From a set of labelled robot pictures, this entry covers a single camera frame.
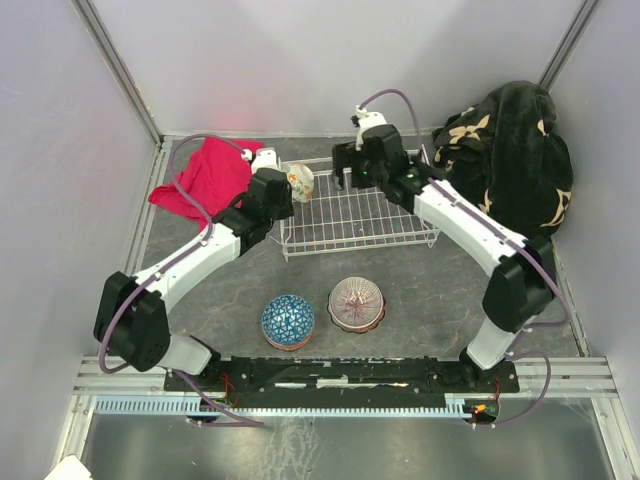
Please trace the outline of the floral orange green bowl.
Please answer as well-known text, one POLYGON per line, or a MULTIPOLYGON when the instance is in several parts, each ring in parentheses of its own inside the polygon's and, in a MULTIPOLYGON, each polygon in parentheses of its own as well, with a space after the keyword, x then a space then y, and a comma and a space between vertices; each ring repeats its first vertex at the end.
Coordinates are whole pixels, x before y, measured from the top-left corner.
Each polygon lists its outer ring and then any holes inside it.
POLYGON ((287 167, 287 179, 291 185, 292 198, 300 203, 312 199, 314 191, 314 174, 302 163, 291 163, 287 167))

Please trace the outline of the white wire dish rack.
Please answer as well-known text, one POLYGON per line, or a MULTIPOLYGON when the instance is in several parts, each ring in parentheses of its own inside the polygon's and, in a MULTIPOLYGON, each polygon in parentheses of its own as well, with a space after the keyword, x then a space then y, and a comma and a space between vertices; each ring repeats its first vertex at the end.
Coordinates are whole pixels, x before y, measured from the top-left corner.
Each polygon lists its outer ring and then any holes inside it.
POLYGON ((405 245, 431 247, 437 241, 437 228, 390 203, 379 190, 352 188, 349 169, 344 170, 345 186, 338 189, 329 157, 285 163, 295 164, 311 170, 314 191, 308 202, 295 202, 294 214, 279 223, 275 241, 285 259, 405 245))

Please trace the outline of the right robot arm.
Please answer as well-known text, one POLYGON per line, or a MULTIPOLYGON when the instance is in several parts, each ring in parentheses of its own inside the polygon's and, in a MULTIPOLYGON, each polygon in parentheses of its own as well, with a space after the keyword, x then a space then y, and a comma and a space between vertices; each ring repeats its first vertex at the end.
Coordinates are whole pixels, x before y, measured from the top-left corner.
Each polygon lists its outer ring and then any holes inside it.
POLYGON ((355 140, 333 146, 332 165, 337 188, 378 189, 441 230, 487 274, 485 319, 458 368, 467 389, 486 388, 522 329, 559 295, 550 242, 530 240, 473 206, 427 163, 425 153, 409 153, 391 124, 362 129, 355 140))

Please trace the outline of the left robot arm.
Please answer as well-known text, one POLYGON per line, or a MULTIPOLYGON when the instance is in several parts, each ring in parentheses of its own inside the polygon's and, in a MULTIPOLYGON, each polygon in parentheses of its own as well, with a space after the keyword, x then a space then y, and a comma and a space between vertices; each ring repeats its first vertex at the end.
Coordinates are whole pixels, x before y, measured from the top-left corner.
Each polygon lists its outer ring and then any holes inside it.
POLYGON ((162 367, 185 373, 198 389, 221 378, 219 354, 193 336, 173 334, 168 314, 215 270, 262 242, 278 220, 293 215, 285 173, 260 168, 249 188, 207 227, 162 262, 135 275, 112 274, 105 282, 94 326, 99 366, 107 374, 127 367, 162 367))

